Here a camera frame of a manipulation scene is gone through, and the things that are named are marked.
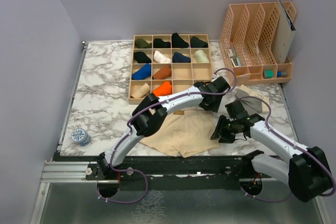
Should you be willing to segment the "beige boxer underwear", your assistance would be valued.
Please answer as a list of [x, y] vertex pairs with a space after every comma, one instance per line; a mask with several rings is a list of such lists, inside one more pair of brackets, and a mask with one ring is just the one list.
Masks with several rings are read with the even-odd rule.
[[218, 140], [211, 140], [215, 131], [213, 114], [203, 110], [184, 110], [170, 114], [161, 128], [140, 142], [167, 156], [184, 158], [220, 148]]

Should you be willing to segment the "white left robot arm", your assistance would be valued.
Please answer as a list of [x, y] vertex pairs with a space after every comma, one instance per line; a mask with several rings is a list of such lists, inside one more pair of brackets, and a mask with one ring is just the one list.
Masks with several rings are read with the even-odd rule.
[[210, 82], [196, 82], [188, 89], [166, 95], [148, 94], [127, 121], [127, 130], [119, 140], [98, 156], [98, 173], [104, 179], [112, 178], [127, 153], [143, 138], [155, 134], [169, 114], [181, 109], [198, 106], [205, 111], [218, 112], [222, 97], [235, 86], [220, 76]]

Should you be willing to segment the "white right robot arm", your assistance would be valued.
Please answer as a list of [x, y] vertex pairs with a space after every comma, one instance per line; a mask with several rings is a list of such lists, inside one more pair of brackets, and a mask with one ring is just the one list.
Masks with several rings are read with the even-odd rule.
[[213, 140], [221, 143], [233, 143], [237, 134], [253, 138], [272, 150], [277, 158], [262, 151], [246, 155], [247, 161], [241, 164], [241, 171], [246, 177], [266, 174], [286, 184], [292, 194], [302, 202], [308, 202], [327, 191], [333, 192], [335, 181], [322, 149], [309, 148], [300, 144], [268, 123], [259, 114], [249, 115], [239, 100], [225, 106], [227, 116], [221, 115]]

